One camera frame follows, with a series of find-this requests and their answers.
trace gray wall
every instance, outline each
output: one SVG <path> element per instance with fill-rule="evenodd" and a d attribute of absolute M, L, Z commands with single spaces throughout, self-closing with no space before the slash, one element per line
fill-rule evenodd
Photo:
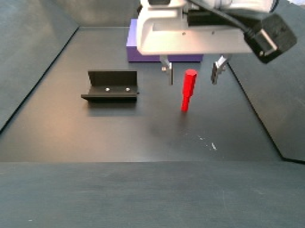
<path fill-rule="evenodd" d="M 235 55 L 230 65 L 282 156 L 305 160 L 305 10 L 282 0 L 277 12 L 297 46 L 267 65 L 253 54 Z"/>
<path fill-rule="evenodd" d="M 49 0 L 0 1 L 0 130 L 76 28 Z"/>
<path fill-rule="evenodd" d="M 136 17 L 139 0 L 52 0 L 80 26 L 127 27 Z"/>

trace black metal bracket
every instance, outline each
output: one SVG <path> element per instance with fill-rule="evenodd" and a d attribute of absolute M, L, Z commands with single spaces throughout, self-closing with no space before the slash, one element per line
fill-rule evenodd
<path fill-rule="evenodd" d="M 81 98 L 88 102 L 135 101 L 138 95 L 136 71 L 89 70 L 91 90 Z"/>

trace red peg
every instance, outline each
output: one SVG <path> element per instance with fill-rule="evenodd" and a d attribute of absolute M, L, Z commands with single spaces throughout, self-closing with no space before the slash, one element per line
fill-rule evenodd
<path fill-rule="evenodd" d="M 183 100 L 182 100 L 182 106 L 180 110 L 187 111 L 188 110 L 188 104 L 190 104 L 190 98 L 192 96 L 194 92 L 194 86 L 195 86 L 195 77 L 196 77 L 196 71 L 194 69 L 187 69 L 184 73 L 184 82 L 183 82 Z"/>

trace purple block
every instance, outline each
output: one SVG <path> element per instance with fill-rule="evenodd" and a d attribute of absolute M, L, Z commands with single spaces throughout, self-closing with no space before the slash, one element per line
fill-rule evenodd
<path fill-rule="evenodd" d="M 142 55 L 136 50 L 136 19 L 131 19 L 126 43 L 128 61 L 159 61 L 158 55 Z M 170 55 L 168 61 L 202 61 L 202 54 Z"/>

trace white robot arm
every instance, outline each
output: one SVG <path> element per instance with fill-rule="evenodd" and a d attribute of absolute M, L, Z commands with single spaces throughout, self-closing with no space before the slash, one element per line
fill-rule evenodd
<path fill-rule="evenodd" d="M 172 72 L 167 60 L 168 54 L 225 54 L 214 64 L 213 78 L 215 81 L 218 74 L 223 71 L 223 65 L 229 61 L 230 54 L 250 53 L 253 47 L 250 48 L 249 42 L 245 41 L 245 30 L 230 22 L 223 24 L 202 23 L 202 25 L 191 26 L 191 11 L 200 12 L 200 7 L 205 7 L 207 11 L 217 11 L 218 13 L 227 10 L 245 10 L 266 14 L 271 10 L 274 1 L 140 0 L 140 4 L 143 8 L 136 23 L 138 51 L 143 55 L 159 55 L 163 69 L 170 75 L 172 75 Z M 278 46 L 263 29 L 258 33 L 267 42 L 266 51 L 258 52 L 258 55 L 267 57 L 267 54 L 275 52 Z"/>

